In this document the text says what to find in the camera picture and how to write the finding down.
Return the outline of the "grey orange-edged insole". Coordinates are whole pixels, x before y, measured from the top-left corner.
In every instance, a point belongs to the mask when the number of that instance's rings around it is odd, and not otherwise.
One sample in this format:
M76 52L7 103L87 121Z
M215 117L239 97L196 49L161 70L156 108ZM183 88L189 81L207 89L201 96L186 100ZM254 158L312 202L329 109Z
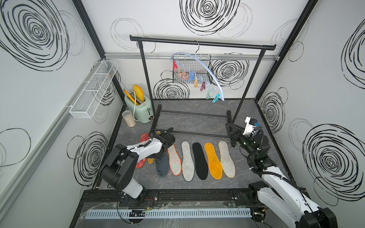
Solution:
M169 166L174 176L179 176L182 172L182 162L177 153L175 144L168 148Z

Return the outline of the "light blue clip hanger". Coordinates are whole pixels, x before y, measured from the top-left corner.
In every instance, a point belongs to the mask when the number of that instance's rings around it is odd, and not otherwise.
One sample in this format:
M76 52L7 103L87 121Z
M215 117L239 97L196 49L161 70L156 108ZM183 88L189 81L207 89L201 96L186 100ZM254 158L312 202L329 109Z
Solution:
M203 41L198 42L197 40L171 40L170 43L183 44L183 45L197 45L198 50L199 50L201 45L203 45L203 46L214 46L214 45L218 44L217 42L203 42ZM198 62L200 64L200 67L198 69L198 76L202 76L203 72L205 72L205 74L209 74L210 77L212 78L212 80L216 83L216 86L218 87L218 89L220 91L220 97L219 97L220 100L224 101L225 98L224 98L223 90L222 90L222 88L221 88L221 86L218 82L217 77L213 74L213 72L209 69L208 66L206 66L200 59L197 58L197 51L194 55L188 54L188 53L185 53L185 52L176 52L170 57L170 61L173 62L175 55L185 55L185 56L190 57L192 60L195 60L196 62Z

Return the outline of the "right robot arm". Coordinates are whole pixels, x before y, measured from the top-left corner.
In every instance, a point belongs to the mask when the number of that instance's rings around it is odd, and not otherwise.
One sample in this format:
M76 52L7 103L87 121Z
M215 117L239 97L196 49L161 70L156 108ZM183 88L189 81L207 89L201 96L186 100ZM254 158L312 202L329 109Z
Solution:
M247 152L250 170L262 178L250 184L252 199L269 207L290 228L336 228L335 214L308 198L269 157L270 143L256 119L246 126L227 122L230 139Z

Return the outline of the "grey black-backed insole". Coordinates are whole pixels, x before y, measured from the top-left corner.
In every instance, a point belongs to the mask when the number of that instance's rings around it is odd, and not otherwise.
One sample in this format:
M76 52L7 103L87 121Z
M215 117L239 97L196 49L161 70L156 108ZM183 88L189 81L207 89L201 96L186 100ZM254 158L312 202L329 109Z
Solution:
M193 153L195 159L195 170L201 180L206 180L208 177L208 164L205 159L202 146L198 142L193 143Z

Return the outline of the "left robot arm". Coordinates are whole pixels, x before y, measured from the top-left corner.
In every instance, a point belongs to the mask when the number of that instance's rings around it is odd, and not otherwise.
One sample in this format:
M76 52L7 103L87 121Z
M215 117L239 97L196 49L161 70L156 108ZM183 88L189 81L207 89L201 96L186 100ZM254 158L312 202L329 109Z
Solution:
M144 158L163 158L175 143L172 131L171 127L134 145L117 144L100 165L98 176L118 192L139 199L140 195L144 195L145 188L133 178L136 165Z

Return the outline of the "orange fuzzy insole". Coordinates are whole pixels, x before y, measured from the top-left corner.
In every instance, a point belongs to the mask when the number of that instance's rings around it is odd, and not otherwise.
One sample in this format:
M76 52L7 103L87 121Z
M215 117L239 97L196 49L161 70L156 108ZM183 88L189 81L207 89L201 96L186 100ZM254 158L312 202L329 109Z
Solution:
M216 180L221 179L223 168L222 168L222 164L220 163L220 160L217 157L213 144L210 142L206 143L204 145L204 149L207 154L208 168L209 168L211 176Z
M190 144L187 141L181 143L182 147L182 174L187 182L194 178L194 162L191 154Z

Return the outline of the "white knitted insole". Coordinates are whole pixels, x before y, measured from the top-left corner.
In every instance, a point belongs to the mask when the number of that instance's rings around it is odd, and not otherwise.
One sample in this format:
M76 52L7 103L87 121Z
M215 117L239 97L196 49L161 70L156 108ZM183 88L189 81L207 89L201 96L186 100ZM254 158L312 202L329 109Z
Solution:
M161 151L162 143L159 139L160 132L154 135L154 138L151 140L150 145L147 146L147 162L152 164L154 161L154 154L157 154Z

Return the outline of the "black garment rack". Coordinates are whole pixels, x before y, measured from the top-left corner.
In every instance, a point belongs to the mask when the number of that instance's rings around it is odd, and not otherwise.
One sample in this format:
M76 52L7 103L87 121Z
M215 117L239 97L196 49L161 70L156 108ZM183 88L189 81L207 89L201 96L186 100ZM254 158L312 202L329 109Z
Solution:
M152 95L152 90L151 90L151 85L150 85L150 80L149 80L149 75L148 75L148 69L147 69L147 64L146 64L146 60L145 60L145 54L144 54L144 47L142 42L155 42L155 43L170 43L171 40L173 39L157 39L157 38L146 38L146 37L136 37L136 36L129 36L131 41L136 41L138 43L138 47L140 50L140 55L141 55L141 60L142 60L142 64L144 67L144 73L145 73L145 78L146 78L146 82L147 82L147 88L148 88L148 92L149 92L149 96L150 96L150 101L152 104L152 109L153 109L153 113L155 115L154 120L153 120L153 124L151 126L149 135L152 136L154 134L155 131L163 131L163 130L156 130L156 126L158 123L158 119L160 116L161 111L163 111L161 108L162 106L159 105L157 108L157 111L155 110L155 105L154 105L154 99L153 99L153 95ZM189 112L177 112L178 114L187 114L187 115L198 115L198 116L214 116L214 117L223 117L223 118L227 118L228 121L231 120L232 123L234 123L234 121L237 118L237 115L240 111L240 108L243 104L244 99L246 98L246 95L249 91L249 88L252 84L252 81L256 75L256 72L258 70L258 67L266 53L266 51L270 50L273 51L276 49L276 45L252 45L252 44L233 44L233 43L222 43L222 42L218 42L218 44L214 45L214 47L226 47L226 48L245 48L245 49L259 49L260 50L260 54L259 57L256 61L256 65L255 68L252 72L252 75L246 85L246 89L242 95L242 98L240 100L239 106L236 110L235 116L232 119L232 115L231 112L228 112L227 116L220 116L220 115L208 115L208 114L201 114L201 113L189 113Z

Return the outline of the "dark grey felt insole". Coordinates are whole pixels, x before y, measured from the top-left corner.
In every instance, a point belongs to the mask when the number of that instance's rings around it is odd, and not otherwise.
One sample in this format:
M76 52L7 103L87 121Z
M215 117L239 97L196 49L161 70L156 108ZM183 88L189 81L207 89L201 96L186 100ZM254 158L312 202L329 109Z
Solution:
M156 171L159 177L164 178L169 171L169 157L164 154L162 158L156 158Z

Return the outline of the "grey felt yellow-edged insole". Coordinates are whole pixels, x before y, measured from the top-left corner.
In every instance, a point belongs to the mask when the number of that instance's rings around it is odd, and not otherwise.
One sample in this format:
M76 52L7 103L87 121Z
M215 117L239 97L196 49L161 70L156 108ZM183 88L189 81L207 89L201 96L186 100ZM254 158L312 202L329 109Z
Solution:
M220 141L218 146L222 169L228 178L234 178L236 175L235 164L230 156L228 144L224 141Z

